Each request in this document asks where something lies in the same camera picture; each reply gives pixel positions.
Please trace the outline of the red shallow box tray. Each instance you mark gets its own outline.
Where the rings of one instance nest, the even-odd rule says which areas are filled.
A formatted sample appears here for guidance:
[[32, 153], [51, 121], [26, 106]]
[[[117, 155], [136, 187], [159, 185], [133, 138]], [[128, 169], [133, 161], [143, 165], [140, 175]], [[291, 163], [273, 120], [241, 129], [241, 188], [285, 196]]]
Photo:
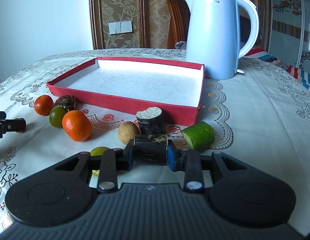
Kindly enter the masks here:
[[162, 109], [166, 122], [190, 126], [197, 120], [204, 65], [142, 57], [95, 57], [48, 82], [54, 96], [136, 114]]

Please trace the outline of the white electric kettle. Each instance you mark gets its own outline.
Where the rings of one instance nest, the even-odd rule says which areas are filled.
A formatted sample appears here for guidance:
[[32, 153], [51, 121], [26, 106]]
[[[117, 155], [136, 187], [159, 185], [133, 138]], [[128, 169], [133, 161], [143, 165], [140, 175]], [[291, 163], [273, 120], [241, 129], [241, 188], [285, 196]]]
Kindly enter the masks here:
[[[254, 46], [259, 32], [256, 6], [250, 0], [185, 0], [190, 10], [186, 61], [205, 66], [205, 77], [226, 80], [235, 76], [239, 59]], [[249, 15], [250, 34], [240, 45], [240, 13]]]

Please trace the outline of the dark sugarcane piece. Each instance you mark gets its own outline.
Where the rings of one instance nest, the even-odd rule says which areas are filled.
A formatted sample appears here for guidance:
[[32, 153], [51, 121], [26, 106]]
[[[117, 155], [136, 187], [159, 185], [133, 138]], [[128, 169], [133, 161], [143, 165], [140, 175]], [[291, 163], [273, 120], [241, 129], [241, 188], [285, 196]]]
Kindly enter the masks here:
[[133, 155], [136, 164], [167, 164], [167, 135], [137, 134], [134, 138]]
[[141, 134], [166, 134], [161, 108], [149, 107], [143, 111], [138, 111], [136, 118]]

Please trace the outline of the large orange tangerine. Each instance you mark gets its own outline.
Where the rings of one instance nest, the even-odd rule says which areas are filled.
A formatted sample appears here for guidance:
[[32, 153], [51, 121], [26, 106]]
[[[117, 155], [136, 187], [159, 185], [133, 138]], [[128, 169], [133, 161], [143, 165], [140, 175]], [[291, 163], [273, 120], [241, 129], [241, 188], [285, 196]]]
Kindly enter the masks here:
[[85, 114], [78, 110], [69, 111], [62, 119], [62, 127], [67, 135], [77, 142], [87, 140], [92, 133], [92, 124]]

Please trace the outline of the small orange tangerine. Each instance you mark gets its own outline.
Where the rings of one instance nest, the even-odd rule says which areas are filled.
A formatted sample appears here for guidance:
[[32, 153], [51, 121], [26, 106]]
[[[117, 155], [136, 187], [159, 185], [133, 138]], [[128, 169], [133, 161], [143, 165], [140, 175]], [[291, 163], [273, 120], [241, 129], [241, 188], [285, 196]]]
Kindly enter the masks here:
[[48, 95], [42, 95], [35, 100], [34, 109], [39, 115], [46, 116], [54, 107], [54, 101]]

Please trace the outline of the dark water chestnut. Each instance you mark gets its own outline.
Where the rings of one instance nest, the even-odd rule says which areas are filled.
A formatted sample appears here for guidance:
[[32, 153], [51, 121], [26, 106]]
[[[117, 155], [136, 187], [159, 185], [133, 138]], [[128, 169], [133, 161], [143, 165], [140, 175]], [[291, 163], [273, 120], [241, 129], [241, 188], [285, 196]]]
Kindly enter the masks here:
[[67, 112], [76, 109], [76, 98], [70, 95], [64, 95], [59, 97], [55, 101], [55, 107], [62, 106]]

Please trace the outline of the tan longan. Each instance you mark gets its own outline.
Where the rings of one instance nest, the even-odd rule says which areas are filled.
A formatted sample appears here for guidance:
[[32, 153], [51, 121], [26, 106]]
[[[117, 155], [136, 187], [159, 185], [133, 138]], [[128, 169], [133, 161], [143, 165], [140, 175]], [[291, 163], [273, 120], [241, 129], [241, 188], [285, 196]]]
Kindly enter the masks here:
[[130, 140], [135, 138], [135, 135], [140, 134], [137, 125], [131, 121], [125, 121], [120, 124], [118, 129], [118, 139], [123, 144], [127, 145]]

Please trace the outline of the green tomato with stem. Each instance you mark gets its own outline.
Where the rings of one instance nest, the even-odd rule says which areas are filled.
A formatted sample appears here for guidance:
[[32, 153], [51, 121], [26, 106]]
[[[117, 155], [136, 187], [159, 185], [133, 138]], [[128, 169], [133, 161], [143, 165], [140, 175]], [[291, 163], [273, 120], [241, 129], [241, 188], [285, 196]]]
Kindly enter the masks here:
[[[101, 147], [96, 147], [96, 148], [94, 148], [94, 149], [92, 149], [91, 151], [90, 151], [90, 155], [91, 156], [99, 156], [99, 155], [103, 155], [104, 154], [104, 152], [106, 152], [107, 150], [109, 150], [109, 148], [108, 147], [103, 147], [103, 146], [101, 146]], [[92, 170], [92, 174], [94, 175], [94, 176], [99, 176], [99, 170]]]

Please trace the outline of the sliding glass wardrobe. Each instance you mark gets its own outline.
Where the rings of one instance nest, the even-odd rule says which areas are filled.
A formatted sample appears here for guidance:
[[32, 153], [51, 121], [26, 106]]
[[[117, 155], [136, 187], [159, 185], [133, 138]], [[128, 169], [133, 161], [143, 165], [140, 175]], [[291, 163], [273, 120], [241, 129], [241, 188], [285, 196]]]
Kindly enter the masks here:
[[269, 53], [310, 74], [310, 0], [271, 0]]

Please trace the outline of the white wall switch panel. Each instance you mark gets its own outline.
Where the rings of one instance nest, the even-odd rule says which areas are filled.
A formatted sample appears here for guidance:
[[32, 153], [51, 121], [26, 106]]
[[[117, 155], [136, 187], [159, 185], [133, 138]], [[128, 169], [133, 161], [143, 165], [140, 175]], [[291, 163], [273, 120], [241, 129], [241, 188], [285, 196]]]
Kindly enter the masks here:
[[109, 34], [125, 34], [133, 31], [132, 21], [110, 22], [108, 24]]

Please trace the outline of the patterned pillow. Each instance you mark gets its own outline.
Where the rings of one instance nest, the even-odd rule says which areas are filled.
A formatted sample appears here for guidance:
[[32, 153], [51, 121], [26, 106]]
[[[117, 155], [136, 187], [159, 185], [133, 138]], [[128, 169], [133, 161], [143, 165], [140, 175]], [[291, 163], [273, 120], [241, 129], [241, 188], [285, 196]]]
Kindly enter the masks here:
[[186, 50], [187, 42], [186, 41], [179, 41], [175, 44], [175, 49]]

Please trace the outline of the green cucumber piece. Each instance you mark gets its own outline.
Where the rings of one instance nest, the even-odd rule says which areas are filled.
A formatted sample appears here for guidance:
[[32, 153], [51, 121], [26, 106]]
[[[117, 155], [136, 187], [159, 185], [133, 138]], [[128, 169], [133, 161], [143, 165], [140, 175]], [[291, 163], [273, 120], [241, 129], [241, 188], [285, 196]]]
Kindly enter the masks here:
[[181, 133], [189, 148], [198, 152], [205, 151], [215, 141], [212, 127], [203, 121], [184, 128]]

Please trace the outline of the striped colourful bedding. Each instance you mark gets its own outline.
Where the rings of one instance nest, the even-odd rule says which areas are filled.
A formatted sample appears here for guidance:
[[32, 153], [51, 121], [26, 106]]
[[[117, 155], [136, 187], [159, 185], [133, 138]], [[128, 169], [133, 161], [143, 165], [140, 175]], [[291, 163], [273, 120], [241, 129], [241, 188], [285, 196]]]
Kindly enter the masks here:
[[270, 55], [262, 48], [253, 48], [244, 57], [251, 59], [258, 59], [282, 68], [310, 92], [310, 74], [308, 72], [305, 72], [303, 69], [296, 68], [289, 64], [286, 64], [284, 61], [279, 60], [276, 57]]

